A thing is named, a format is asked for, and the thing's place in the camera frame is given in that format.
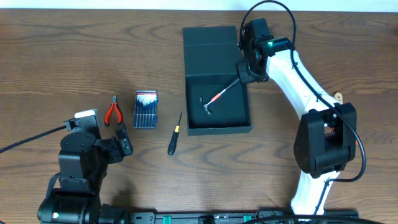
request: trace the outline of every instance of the open box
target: open box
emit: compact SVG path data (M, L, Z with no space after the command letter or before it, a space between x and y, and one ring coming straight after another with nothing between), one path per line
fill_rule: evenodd
M252 129L246 85L240 82L214 103L208 115L200 103L238 77L243 59L235 26L183 28L188 135L248 133Z

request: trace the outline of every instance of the screwdriver bit set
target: screwdriver bit set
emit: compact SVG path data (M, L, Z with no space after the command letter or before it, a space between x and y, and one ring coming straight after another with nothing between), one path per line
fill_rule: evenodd
M139 129L155 129L157 122L156 90L137 90L134 108L134 127Z

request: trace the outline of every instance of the wooden tabletop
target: wooden tabletop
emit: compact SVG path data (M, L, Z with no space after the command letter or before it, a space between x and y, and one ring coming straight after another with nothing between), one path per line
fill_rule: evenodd
M287 207L300 169L293 154L299 119L273 82L249 85L249 134L187 136L183 27L240 25L245 12L0 10L0 147L63 124L77 111L104 117L117 94L134 154L110 165L101 202L132 211L257 210ZM329 93L358 112L368 156L363 178L335 183L325 208L398 222L398 14L295 12L297 51ZM292 36L286 12L265 17ZM132 128L136 90L159 92L155 130ZM167 155L183 111L177 152ZM103 138L113 128L102 128ZM38 223L47 183L59 172L66 131L0 154L0 220ZM359 172L361 157L340 177Z

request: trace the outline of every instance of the white background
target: white background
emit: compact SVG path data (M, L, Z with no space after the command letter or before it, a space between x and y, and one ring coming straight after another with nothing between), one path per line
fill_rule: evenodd
M280 0L293 11L398 12L398 0ZM259 0L0 0L1 8L248 10ZM259 10L282 10L267 3Z

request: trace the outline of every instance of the pliers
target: pliers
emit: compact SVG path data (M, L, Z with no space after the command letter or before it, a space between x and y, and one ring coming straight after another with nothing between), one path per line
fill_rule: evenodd
M123 123L123 115L119 108L118 97L116 95L113 95L111 107L109 108L108 112L105 115L105 126L106 127L109 126L109 119L111 118L113 109L115 109L116 113L118 114L118 125Z

